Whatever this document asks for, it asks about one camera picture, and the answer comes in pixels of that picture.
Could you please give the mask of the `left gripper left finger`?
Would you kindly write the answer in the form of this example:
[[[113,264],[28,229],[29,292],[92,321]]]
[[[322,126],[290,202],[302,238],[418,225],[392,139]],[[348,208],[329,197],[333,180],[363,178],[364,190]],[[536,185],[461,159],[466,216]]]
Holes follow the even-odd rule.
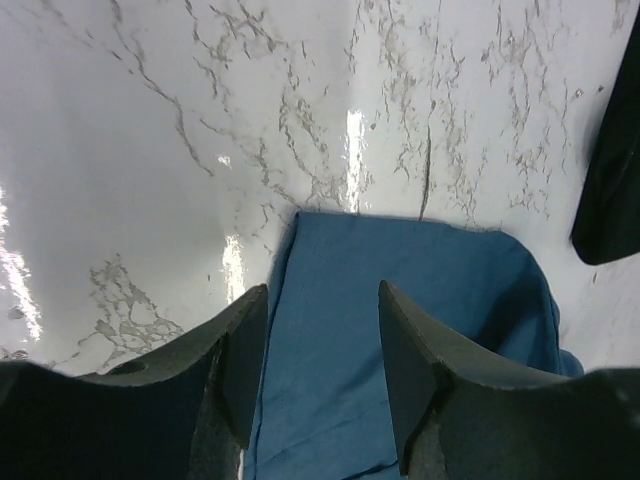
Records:
[[[5,479],[234,479],[261,382],[268,291],[104,374],[1,365]]]

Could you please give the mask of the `blue t shirt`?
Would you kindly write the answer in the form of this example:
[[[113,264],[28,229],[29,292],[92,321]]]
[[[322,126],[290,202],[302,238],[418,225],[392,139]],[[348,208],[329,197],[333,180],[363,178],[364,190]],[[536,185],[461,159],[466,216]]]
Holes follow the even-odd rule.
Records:
[[[438,222],[300,212],[269,284],[248,479],[396,479],[378,288],[388,281],[482,347],[575,377],[559,310],[515,238]]]

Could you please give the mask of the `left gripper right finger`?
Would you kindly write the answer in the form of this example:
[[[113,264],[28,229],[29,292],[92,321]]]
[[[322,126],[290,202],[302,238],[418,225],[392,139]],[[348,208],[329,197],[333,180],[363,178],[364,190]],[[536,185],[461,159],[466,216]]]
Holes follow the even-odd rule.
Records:
[[[566,377],[493,353],[379,286],[384,371],[409,479],[635,479],[639,372]]]

